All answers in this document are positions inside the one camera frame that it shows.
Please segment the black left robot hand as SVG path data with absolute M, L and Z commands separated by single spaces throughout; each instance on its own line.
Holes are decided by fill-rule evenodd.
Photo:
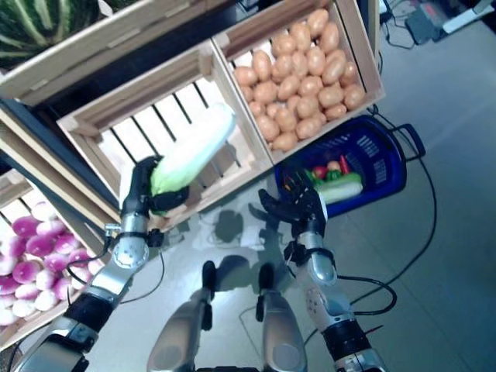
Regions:
M 120 209 L 121 217 L 128 214 L 149 217 L 150 212 L 163 215 L 188 199 L 188 186 L 179 191 L 162 192 L 152 196 L 150 177 L 162 158 L 162 156 L 147 157 L 135 165 L 131 173 L 129 191 Z

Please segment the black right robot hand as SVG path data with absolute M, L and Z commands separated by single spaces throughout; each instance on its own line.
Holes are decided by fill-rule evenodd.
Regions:
M 308 231 L 324 236 L 328 221 L 326 205 L 309 176 L 303 168 L 293 167 L 287 170 L 284 180 L 285 197 L 275 198 L 264 189 L 258 191 L 264 210 L 291 224 L 294 236 Z

